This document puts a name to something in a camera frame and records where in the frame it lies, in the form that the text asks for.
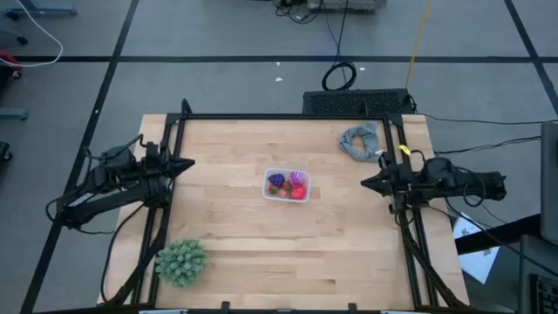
plastic container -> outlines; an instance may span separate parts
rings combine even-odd
[[[304,176],[304,183],[303,187],[306,188],[306,195],[301,200],[293,200],[290,197],[281,197],[279,194],[271,195],[269,193],[269,186],[271,182],[269,182],[268,178],[272,174],[282,174],[285,177],[285,180],[289,180],[290,173],[298,171],[303,174]],[[303,170],[295,170],[295,169],[286,169],[286,168],[267,168],[265,173],[263,174],[263,184],[262,184],[262,195],[264,198],[273,201],[290,201],[290,202],[307,202],[310,199],[310,174]]]

wooden tabletop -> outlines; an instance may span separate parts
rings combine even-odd
[[[159,142],[165,115],[146,115],[140,132]],[[167,242],[201,239],[208,266],[198,282],[174,288],[161,282],[160,308],[214,309],[229,301],[235,309],[409,310],[403,243],[388,198],[360,186],[378,173],[376,163],[356,162],[338,146],[356,120],[188,120],[181,156],[195,165],[176,181]],[[404,116],[411,149],[432,157],[423,116]],[[392,128],[394,139],[397,138]],[[379,149],[385,149],[378,124]],[[143,156],[137,146],[136,156]],[[412,156],[415,171],[419,156]],[[262,197],[268,167],[306,170],[307,203]],[[139,204],[120,210],[119,223]],[[441,200],[431,205],[446,210]],[[450,223],[423,209],[432,265],[447,286],[468,303]],[[146,222],[140,211],[114,243],[105,291],[114,295],[136,265]],[[146,272],[146,300],[153,268]],[[424,273],[417,264],[423,304]]]

green spiky ball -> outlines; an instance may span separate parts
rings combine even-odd
[[[206,267],[208,256],[200,241],[184,239],[171,242],[159,251],[155,258],[155,271],[159,278],[172,282],[175,287],[187,287],[201,275]]]

gray towel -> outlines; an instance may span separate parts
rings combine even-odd
[[[378,147],[377,127],[378,123],[376,121],[364,122],[360,126],[352,127],[341,135],[339,146],[354,160],[378,162],[381,154],[377,154],[376,152],[376,148]],[[363,137],[363,143],[366,148],[364,153],[359,152],[351,145],[352,139],[355,136]]]

gray floor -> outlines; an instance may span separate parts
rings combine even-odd
[[[38,22],[65,45],[66,56],[110,56],[130,0],[73,0],[75,17]],[[1,4],[14,4],[5,1]],[[558,26],[553,0],[514,0],[535,49],[558,56]],[[347,17],[342,53],[358,56],[408,56],[425,0],[390,0],[375,15]],[[324,16],[308,25],[276,17],[271,3],[247,0],[140,0],[124,50],[125,56],[280,56],[334,55],[335,46]],[[331,14],[337,34],[341,16]],[[0,37],[0,49],[15,55],[51,56],[57,46],[28,20],[1,20],[21,31],[30,43],[18,47]],[[503,1],[434,0],[421,56],[528,56]],[[329,63],[120,63],[111,83],[91,144],[93,151],[121,144],[138,131],[146,113],[178,111],[188,98],[197,113],[299,113],[305,91],[321,90]],[[357,63],[354,89],[399,88],[407,64]],[[0,121],[0,140],[12,145],[15,157],[0,184],[0,308],[16,312],[31,280],[50,223],[44,205],[60,195],[70,173],[85,126],[105,76],[105,63],[60,63],[30,69],[13,82],[0,106],[30,111],[25,121]],[[545,65],[558,82],[558,65]],[[519,121],[554,119],[532,64],[417,64],[411,93],[422,113],[457,119]],[[445,123],[429,119],[437,150],[496,143],[538,135],[537,126],[489,126]],[[452,156],[463,167],[498,170],[507,175],[508,196],[486,205],[505,221],[538,213],[539,143]],[[482,209],[455,206],[475,219],[500,224]],[[113,229],[114,213],[87,225]],[[108,236],[65,231],[45,278],[36,310],[94,305]],[[510,264],[501,258],[499,264]],[[513,275],[491,274],[493,291],[513,291]],[[468,281],[469,287],[476,287]],[[472,296],[480,301],[506,300]]]

